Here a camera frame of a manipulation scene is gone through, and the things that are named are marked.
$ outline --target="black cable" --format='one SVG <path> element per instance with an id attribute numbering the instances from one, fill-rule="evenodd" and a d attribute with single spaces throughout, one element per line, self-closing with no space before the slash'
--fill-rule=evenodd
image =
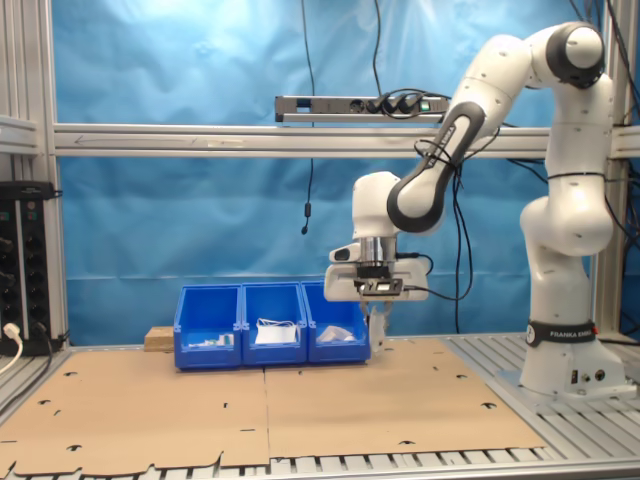
<path id="1" fill-rule="evenodd" d="M 460 168 L 458 170 L 458 175 L 462 175 L 462 165 L 460 165 Z M 454 324 L 456 327 L 456 333 L 460 333 L 460 317 L 459 317 L 459 306 L 460 306 L 460 300 L 458 300 L 458 296 L 460 295 L 460 260 L 462 258 L 462 230 L 460 228 L 460 216 L 458 215 L 458 186 L 460 185 L 459 182 L 456 182 L 456 178 L 453 179 L 453 182 L 451 182 L 451 186 L 453 188 L 453 216 L 455 218 L 456 221 L 456 233 L 458 236 L 458 250 L 456 252 L 456 297 L 455 297 L 455 301 L 454 301 L 454 307 L 453 307 L 453 318 L 454 318 Z"/>
<path id="2" fill-rule="evenodd" d="M 398 252 L 396 253 L 396 258 L 402 259 L 402 258 L 418 258 L 418 257 L 422 257 L 422 258 L 426 258 L 427 260 L 429 260 L 429 271 L 427 272 L 427 276 L 433 272 L 433 267 L 434 267 L 434 263 L 433 263 L 433 258 L 431 258 L 429 255 L 427 255 L 426 253 L 418 253 L 418 252 L 412 252 L 412 253 L 401 253 Z"/>
<path id="3" fill-rule="evenodd" d="M 513 163 L 514 165 L 517 165 L 518 167 L 522 167 L 522 168 L 524 168 L 525 170 L 529 170 L 529 171 L 530 171 L 531 173 L 533 173 L 536 177 L 538 177 L 538 179 L 539 179 L 541 182 L 549 183 L 549 182 L 547 181 L 547 179 L 546 179 L 546 178 L 544 178 L 542 175 L 540 175 L 538 172 L 536 172 L 536 171 L 535 171 L 533 168 L 531 168 L 529 165 L 524 165 L 524 164 L 522 164 L 522 163 L 518 162 L 518 160 L 514 160 L 513 158 L 507 158 L 507 159 L 505 159 L 505 160 L 507 160 L 507 162 L 509 162 L 509 163 Z"/>
<path id="4" fill-rule="evenodd" d="M 636 247 L 637 249 L 640 249 L 640 244 L 638 243 L 638 239 L 636 237 L 631 236 L 631 234 L 627 231 L 627 229 L 624 228 L 624 225 L 622 225 L 620 220 L 618 220 L 618 217 L 616 217 L 616 214 L 613 212 L 613 208 L 609 203 L 609 199 L 607 197 L 604 197 L 604 201 L 607 204 L 607 208 L 609 209 L 609 214 L 611 215 L 611 218 L 613 219 L 614 223 L 618 226 L 620 230 L 622 230 L 622 233 L 624 233 L 624 235 L 633 244 L 633 246 Z"/>
<path id="5" fill-rule="evenodd" d="M 640 92 L 638 92 L 638 88 L 636 87 L 634 81 L 634 75 L 631 72 L 631 64 L 629 63 L 629 54 L 627 52 L 627 47 L 624 43 L 624 39 L 622 38 L 622 33 L 620 32 L 620 25 L 618 24 L 618 19 L 616 18 L 615 12 L 613 11 L 613 5 L 611 4 L 611 0 L 606 0 L 607 10 L 609 11 L 609 16 L 611 17 L 611 26 L 613 28 L 613 33 L 616 37 L 616 42 L 618 44 L 618 51 L 620 52 L 620 58 L 622 59 L 622 64 L 625 67 L 627 77 L 629 79 L 629 83 L 631 84 L 631 96 L 633 97 L 634 108 L 636 110 L 636 114 L 638 118 L 640 118 Z"/>
<path id="6" fill-rule="evenodd" d="M 584 7 L 584 13 L 587 21 L 593 24 L 593 0 L 583 0 L 582 6 Z"/>
<path id="7" fill-rule="evenodd" d="M 311 55 L 309 54 L 309 39 L 307 35 L 307 15 L 304 9 L 304 0 L 300 0 L 302 7 L 302 31 L 304 33 L 304 48 L 307 52 L 307 65 L 309 66 L 309 76 L 311 77 L 311 95 L 316 95 L 316 81 L 313 78 L 313 69 L 311 68 Z M 315 127 L 315 123 L 311 122 L 311 127 Z M 311 217 L 311 185 L 313 185 L 313 158 L 310 158 L 311 168 L 309 170 L 309 185 L 307 186 L 307 203 L 304 204 L 305 224 L 300 233 L 306 235 L 309 231 L 309 218 Z"/>
<path id="8" fill-rule="evenodd" d="M 380 5 L 378 0 L 373 0 L 376 4 L 376 15 L 378 16 L 378 35 L 376 36 L 376 49 L 373 51 L 373 76 L 376 78 L 376 86 L 378 87 L 378 95 L 382 96 L 382 89 L 380 88 L 380 79 L 378 78 L 378 69 L 376 68 L 376 60 L 378 59 L 378 47 L 380 47 Z"/>
<path id="9" fill-rule="evenodd" d="M 596 5 L 595 10 L 596 10 L 596 21 L 598 22 L 596 27 L 598 27 L 598 30 L 602 30 L 602 18 L 600 17 L 600 7 Z"/>
<path id="10" fill-rule="evenodd" d="M 633 328 L 631 330 L 623 332 L 622 335 L 631 335 L 632 333 L 636 333 L 638 330 L 640 330 L 640 323 L 638 323 L 638 321 L 635 318 L 633 318 L 624 310 L 620 311 L 620 315 L 626 318 L 633 325 Z"/>
<path id="11" fill-rule="evenodd" d="M 477 154 L 479 154 L 480 152 L 484 151 L 489 145 L 491 145 L 493 142 L 496 141 L 496 138 L 498 138 L 498 135 L 500 135 L 500 127 L 498 127 L 498 129 L 496 130 L 496 133 L 494 133 L 493 137 L 491 137 L 491 140 L 489 140 L 487 143 L 485 143 L 482 147 L 480 147 L 476 151 L 471 152 L 469 155 L 464 157 L 463 161 L 467 161 L 471 157 L 475 157 Z"/>
<path id="12" fill-rule="evenodd" d="M 38 335 L 40 335 L 42 338 L 46 340 L 47 347 L 49 348 L 49 359 L 47 360 L 47 363 L 45 364 L 44 368 L 40 370 L 40 373 L 38 373 L 36 378 L 34 378 L 31 382 L 29 382 L 29 384 L 26 387 L 24 387 L 22 390 L 16 393 L 13 397 L 11 397 L 11 399 L 7 403 L 4 404 L 4 406 L 0 409 L 0 417 L 2 417 L 2 415 L 4 415 L 7 412 L 7 410 L 9 410 L 9 408 L 13 406 L 14 403 L 16 403 L 19 399 L 21 399 L 40 380 L 42 380 L 42 378 L 46 375 L 46 373 L 49 371 L 49 368 L 51 367 L 51 362 L 53 361 L 53 347 L 51 346 L 51 340 L 49 339 L 49 336 L 47 335 L 46 330 L 44 329 L 44 326 L 42 328 L 34 328 L 33 331 L 37 332 Z"/>
<path id="13" fill-rule="evenodd" d="M 580 12 L 580 10 L 576 6 L 576 4 L 573 2 L 573 0 L 569 0 L 569 2 L 571 3 L 571 6 L 573 7 L 573 10 L 576 12 L 576 15 L 578 16 L 578 19 L 580 19 L 581 22 L 584 22 L 584 17 L 582 16 L 582 13 Z"/>
<path id="14" fill-rule="evenodd" d="M 415 144 L 414 144 L 414 149 L 416 150 L 416 152 L 421 155 L 422 157 L 425 157 L 426 155 L 429 155 L 428 152 L 424 152 L 422 150 L 420 150 L 418 148 L 418 144 L 419 143 L 428 143 L 430 145 L 433 145 L 436 147 L 436 150 L 434 152 L 432 152 L 430 155 L 432 158 L 445 163 L 446 165 L 448 165 L 450 168 L 454 169 L 454 179 L 452 182 L 452 190 L 453 190 L 453 204 L 454 204 L 454 216 L 456 217 L 456 226 L 458 229 L 460 229 L 460 226 L 462 225 L 462 231 L 464 232 L 464 237 L 465 237 L 465 242 L 467 244 L 467 254 L 468 254 L 468 258 L 469 258 L 469 284 L 467 286 L 467 289 L 465 290 L 464 294 L 462 294 L 461 296 L 459 295 L 459 291 L 456 293 L 455 297 L 449 297 L 447 295 L 443 295 L 441 293 L 438 293 L 434 290 L 431 290 L 430 288 L 423 288 L 423 287 L 419 287 L 416 285 L 406 285 L 404 288 L 407 291 L 411 291 L 411 290 L 420 290 L 420 291 L 424 291 L 424 292 L 428 292 L 431 293 L 432 295 L 435 295 L 436 297 L 442 298 L 444 300 L 449 300 L 452 302 L 459 302 L 460 300 L 464 299 L 469 292 L 471 291 L 471 287 L 473 286 L 473 256 L 472 256 L 472 251 L 471 251 L 471 241 L 469 239 L 469 232 L 467 230 L 467 225 L 466 222 L 464 221 L 464 216 L 462 215 L 462 209 L 460 208 L 460 204 L 458 202 L 458 190 L 460 188 L 460 186 L 462 185 L 462 183 L 460 182 L 460 173 L 461 173 L 461 169 L 458 167 L 456 168 L 453 165 L 453 161 L 451 156 L 447 153 L 446 150 L 444 150 L 444 148 L 441 145 L 438 145 L 437 143 L 428 140 L 428 139 L 420 139 L 418 140 Z M 447 158 L 446 160 L 441 158 L 440 154 L 444 154 L 444 156 Z M 461 250 L 461 245 L 462 241 L 460 239 L 460 241 L 458 242 L 458 247 L 459 250 Z M 459 271 L 459 257 L 457 258 L 456 261 L 457 264 L 457 268 L 456 268 L 456 283 L 459 285 L 459 275 L 460 275 L 460 271 Z M 457 325 L 458 321 L 457 321 L 457 317 L 456 317 L 456 328 L 459 329 L 459 326 Z"/>
<path id="15" fill-rule="evenodd" d="M 639 342 L 627 342 L 624 340 L 610 340 L 608 338 L 600 339 L 600 343 L 610 343 L 613 345 L 626 345 L 627 347 L 640 347 Z"/>

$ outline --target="blue plastic bin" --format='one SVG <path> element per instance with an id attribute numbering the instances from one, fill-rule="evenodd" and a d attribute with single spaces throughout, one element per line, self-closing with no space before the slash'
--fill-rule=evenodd
<path id="1" fill-rule="evenodd" d="M 303 282 L 302 295 L 309 324 L 309 362 L 365 362 L 371 357 L 369 329 L 357 302 L 327 301 L 322 282 Z M 348 330 L 355 341 L 318 342 L 329 325 Z"/>
<path id="2" fill-rule="evenodd" d="M 173 325 L 176 367 L 233 368 L 242 364 L 240 285 L 195 285 L 182 288 Z M 195 346 L 233 334 L 233 345 Z"/>
<path id="3" fill-rule="evenodd" d="M 299 283 L 242 286 L 242 359 L 244 365 L 297 364 L 307 361 L 307 318 Z M 295 343 L 257 344 L 258 318 L 292 321 L 299 327 Z"/>

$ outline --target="blue curtain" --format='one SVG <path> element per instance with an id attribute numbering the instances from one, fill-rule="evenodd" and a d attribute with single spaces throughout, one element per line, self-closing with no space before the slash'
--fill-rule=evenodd
<path id="1" fill-rule="evenodd" d="M 317 95 L 377 94 L 373 0 L 305 0 Z M 383 91 L 451 95 L 492 35 L 526 37 L 574 20 L 553 0 L 380 0 Z M 299 0 L 54 0 L 58 120 L 274 125 L 276 95 L 311 92 Z M 508 121 L 551 123 L 550 92 L 525 91 Z M 139 343 L 173 321 L 182 285 L 307 280 L 350 242 L 351 188 L 402 176 L 414 160 L 317 159 L 309 233 L 300 234 L 308 159 L 62 158 L 71 338 Z M 504 159 L 467 163 L 460 194 L 473 246 L 463 332 L 522 331 L 529 273 L 519 215 L 546 187 Z M 431 288 L 453 294 L 453 218 L 403 251 L 435 260 Z M 461 284 L 468 268 L 463 259 Z M 392 334 L 453 331 L 453 305 L 397 305 Z"/>

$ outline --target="cable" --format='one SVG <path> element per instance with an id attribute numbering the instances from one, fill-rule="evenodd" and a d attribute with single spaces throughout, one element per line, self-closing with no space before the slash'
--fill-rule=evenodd
<path id="1" fill-rule="evenodd" d="M 462 175 L 462 165 L 460 165 L 460 169 L 458 175 Z M 453 216 L 456 220 L 456 233 L 458 236 L 458 249 L 456 252 L 456 299 L 454 301 L 453 307 L 453 319 L 454 325 L 456 327 L 456 333 L 460 333 L 460 318 L 459 318 L 459 306 L 460 300 L 458 300 L 458 296 L 460 295 L 460 260 L 462 258 L 462 231 L 460 229 L 460 216 L 458 214 L 458 187 L 460 183 L 456 182 L 456 179 L 453 179 L 451 186 L 453 188 Z"/>
<path id="2" fill-rule="evenodd" d="M 616 37 L 616 42 L 618 44 L 618 51 L 620 52 L 620 58 L 622 60 L 622 64 L 625 67 L 627 77 L 629 79 L 629 83 L 631 84 L 631 96 L 633 97 L 633 103 L 636 110 L 636 114 L 640 118 L 640 92 L 638 92 L 638 88 L 636 87 L 635 81 L 633 79 L 634 75 L 631 72 L 631 64 L 629 63 L 629 54 L 627 52 L 627 47 L 624 43 L 624 39 L 622 38 L 622 33 L 620 32 L 620 25 L 618 24 L 618 19 L 616 18 L 616 14 L 613 10 L 613 5 L 611 4 L 611 0 L 606 0 L 607 10 L 609 12 L 609 16 L 611 17 L 611 26 L 613 28 L 613 33 Z"/>
<path id="3" fill-rule="evenodd" d="M 434 150 L 434 152 L 425 152 L 422 151 L 418 148 L 418 144 L 419 143 L 428 143 L 434 147 L 436 147 L 436 150 Z M 485 145 L 482 148 L 486 148 L 488 146 L 490 142 L 487 143 L 487 145 Z M 415 144 L 414 144 L 414 149 L 416 150 L 416 152 L 422 156 L 425 157 L 426 155 L 430 155 L 431 158 L 434 158 L 440 162 L 445 163 L 446 165 L 448 165 L 450 168 L 454 169 L 454 178 L 453 178 L 453 182 L 452 182 L 452 191 L 453 191 L 453 205 L 454 205 L 454 216 L 456 218 L 456 227 L 458 229 L 458 231 L 460 232 L 460 228 L 462 226 L 462 232 L 464 233 L 464 237 L 465 237 L 465 242 L 467 244 L 467 254 L 468 254 L 468 258 L 469 258 L 469 284 L 465 290 L 465 292 L 460 296 L 459 295 L 459 275 L 460 275 L 460 256 L 461 256 L 461 243 L 462 243 L 462 239 L 461 239 L 461 235 L 459 235 L 459 242 L 458 242 L 458 257 L 456 258 L 456 285 L 457 285 L 457 291 L 456 291 L 456 296 L 455 297 L 450 297 L 448 295 L 443 295 L 441 293 L 438 293 L 434 290 L 431 290 L 430 288 L 423 288 L 423 287 L 419 287 L 417 285 L 406 285 L 404 287 L 405 290 L 407 291 L 411 291 L 411 290 L 420 290 L 420 291 L 425 291 L 428 293 L 431 293 L 432 295 L 435 295 L 436 297 L 442 298 L 444 300 L 449 300 L 452 302 L 456 302 L 456 307 L 457 307 L 457 303 L 464 299 L 469 292 L 471 291 L 471 288 L 473 286 L 473 255 L 472 255 L 472 251 L 471 251 L 471 241 L 469 240 L 469 232 L 467 230 L 467 225 L 464 221 L 464 216 L 462 215 L 462 209 L 460 208 L 460 204 L 458 203 L 458 190 L 460 188 L 460 186 L 462 185 L 462 183 L 460 182 L 460 174 L 461 174 L 461 168 L 458 167 L 456 168 L 453 165 L 453 161 L 451 156 L 447 153 L 446 150 L 444 150 L 444 148 L 441 145 L 438 145 L 437 143 L 428 140 L 428 139 L 420 139 L 418 140 Z M 447 158 L 446 160 L 441 158 L 441 154 L 444 154 L 444 156 Z M 456 320 L 456 329 L 457 331 L 459 331 L 459 322 L 458 322 L 458 310 L 457 308 L 455 309 L 455 320 Z"/>
<path id="4" fill-rule="evenodd" d="M 2 367 L 2 369 L 0 370 L 0 375 L 2 375 L 4 372 L 8 371 L 15 365 L 18 359 L 22 356 L 22 349 L 24 348 L 24 346 L 22 345 L 22 339 L 20 338 L 20 328 L 18 328 L 15 323 L 7 323 L 2 330 L 8 338 L 16 342 L 16 344 L 18 345 L 18 351 L 16 352 L 13 359 L 4 367 Z"/>
<path id="5" fill-rule="evenodd" d="M 610 340 L 608 338 L 603 338 L 602 340 L 600 340 L 600 343 L 611 343 L 613 345 L 626 345 L 627 347 L 640 347 L 639 342 L 627 342 L 625 340 Z"/>
<path id="6" fill-rule="evenodd" d="M 47 360 L 47 363 L 42 368 L 42 370 L 40 370 L 40 373 L 38 373 L 36 378 L 34 378 L 31 382 L 29 382 L 29 384 L 26 387 L 24 387 L 22 390 L 16 393 L 13 397 L 11 397 L 11 399 L 7 403 L 5 403 L 2 408 L 0 408 L 0 417 L 2 417 L 7 412 L 7 410 L 9 410 L 9 408 L 13 406 L 14 403 L 16 403 L 29 390 L 31 390 L 40 380 L 42 380 L 42 378 L 47 374 L 47 372 L 49 371 L 49 368 L 51 367 L 51 362 L 53 361 L 53 347 L 51 346 L 51 340 L 49 339 L 49 336 L 46 333 L 46 329 L 44 325 L 38 322 L 35 324 L 33 330 L 34 332 L 38 333 L 38 335 L 40 335 L 42 338 L 46 340 L 47 347 L 49 348 L 49 359 Z"/>
<path id="7" fill-rule="evenodd" d="M 574 3 L 573 0 L 569 0 L 569 2 L 571 3 L 571 6 L 573 7 L 573 10 L 576 12 L 576 15 L 578 16 L 578 19 L 581 22 L 584 22 L 584 17 L 582 16 L 582 13 L 580 12 L 580 10 L 578 9 L 578 7 L 576 6 L 576 4 Z"/>
<path id="8" fill-rule="evenodd" d="M 632 237 L 631 234 L 627 232 L 627 229 L 624 228 L 624 225 L 620 223 L 620 220 L 618 220 L 618 217 L 616 217 L 616 214 L 613 212 L 613 208 L 609 203 L 609 199 L 607 197 L 604 197 L 604 201 L 607 204 L 607 209 L 609 209 L 609 214 L 611 215 L 611 218 L 613 219 L 614 223 L 618 226 L 620 230 L 622 230 L 622 233 L 624 233 L 624 235 L 633 244 L 633 246 L 636 247 L 637 249 L 640 249 L 640 244 L 638 243 L 637 237 Z"/>
<path id="9" fill-rule="evenodd" d="M 593 24 L 593 0 L 583 0 L 582 6 L 584 7 L 586 20 Z"/>
<path id="10" fill-rule="evenodd" d="M 304 0 L 300 0 L 300 6 L 302 7 L 302 31 L 304 33 L 304 48 L 307 52 L 307 65 L 309 67 L 309 76 L 311 77 L 311 95 L 316 95 L 316 81 L 313 78 L 313 69 L 311 68 L 311 55 L 309 54 L 309 39 L 307 35 L 307 15 L 304 9 Z M 311 128 L 315 127 L 315 123 L 311 122 Z M 300 233 L 306 235 L 309 231 L 309 218 L 311 218 L 311 186 L 313 185 L 313 158 L 309 159 L 311 168 L 309 170 L 309 185 L 307 186 L 307 203 L 304 204 L 304 216 L 305 223 Z"/>
<path id="11" fill-rule="evenodd" d="M 500 127 L 498 127 L 498 129 L 496 130 L 496 133 L 494 133 L 493 137 L 491 137 L 491 140 L 489 140 L 487 143 L 485 143 L 482 147 L 480 147 L 476 151 L 471 152 L 469 155 L 464 157 L 463 162 L 469 160 L 471 157 L 474 157 L 480 152 L 484 151 L 489 145 L 491 145 L 493 142 L 496 141 L 496 138 L 498 138 L 498 135 L 500 135 Z"/>
<path id="12" fill-rule="evenodd" d="M 631 330 L 622 332 L 622 335 L 631 335 L 632 333 L 636 333 L 638 330 L 640 330 L 640 323 L 638 323 L 638 321 L 635 318 L 633 318 L 624 310 L 620 310 L 620 315 L 626 318 L 633 325 L 633 328 Z"/>
<path id="13" fill-rule="evenodd" d="M 376 78 L 376 86 L 378 87 L 378 95 L 382 96 L 382 90 L 380 89 L 380 79 L 378 78 L 378 69 L 376 68 L 376 60 L 378 59 L 378 47 L 380 46 L 380 5 L 378 0 L 373 0 L 376 5 L 376 15 L 378 16 L 378 35 L 376 36 L 376 49 L 373 51 L 373 76 Z"/>
<path id="14" fill-rule="evenodd" d="M 524 168 L 525 170 L 529 170 L 529 171 L 530 171 L 531 173 L 533 173 L 536 177 L 538 177 L 538 179 L 539 179 L 541 182 L 549 183 L 549 182 L 547 181 L 547 179 L 546 179 L 546 178 L 544 178 L 542 175 L 540 175 L 538 172 L 536 172 L 536 171 L 535 171 L 533 168 L 531 168 L 529 165 L 524 165 L 524 164 L 522 164 L 522 163 L 518 162 L 518 160 L 514 160 L 514 159 L 512 159 L 512 158 L 507 158 L 506 160 L 507 160 L 507 162 L 509 162 L 509 163 L 513 163 L 514 165 L 517 165 L 518 167 L 522 167 L 522 168 Z"/>
<path id="15" fill-rule="evenodd" d="M 433 272 L 433 258 L 431 258 L 429 255 L 427 255 L 426 253 L 418 253 L 418 252 L 412 252 L 412 253 L 396 253 L 396 258 L 402 259 L 402 258 L 418 258 L 418 257 L 422 257 L 422 258 L 426 258 L 427 260 L 429 260 L 429 270 L 427 271 L 427 276 L 429 276 L 429 274 L 431 272 Z"/>

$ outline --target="metal table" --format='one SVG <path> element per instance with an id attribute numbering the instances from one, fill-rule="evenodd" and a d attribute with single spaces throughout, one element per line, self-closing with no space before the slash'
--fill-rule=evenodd
<path id="1" fill-rule="evenodd" d="M 454 335 L 438 337 L 480 375 L 549 447 L 535 449 L 476 450 L 392 455 L 273 458 L 269 466 L 156 470 L 120 477 L 122 480 L 187 480 L 235 477 L 280 478 L 638 478 L 640 479 L 640 401 L 608 400 L 582 405 L 559 404 L 534 414 L 512 395 L 496 375 L 522 368 L 526 351 L 522 334 Z M 140 349 L 129 347 L 76 347 L 58 353 L 49 375 L 75 352 Z M 611 345 L 632 369 L 640 367 L 640 349 Z M 0 358 L 0 367 L 8 362 Z M 0 406 L 26 384 L 46 362 L 25 358 L 0 381 Z M 7 416 L 0 418 L 0 423 Z M 36 476 L 28 480 L 76 480 L 72 475 Z M 13 472 L 7 478 L 18 477 Z"/>

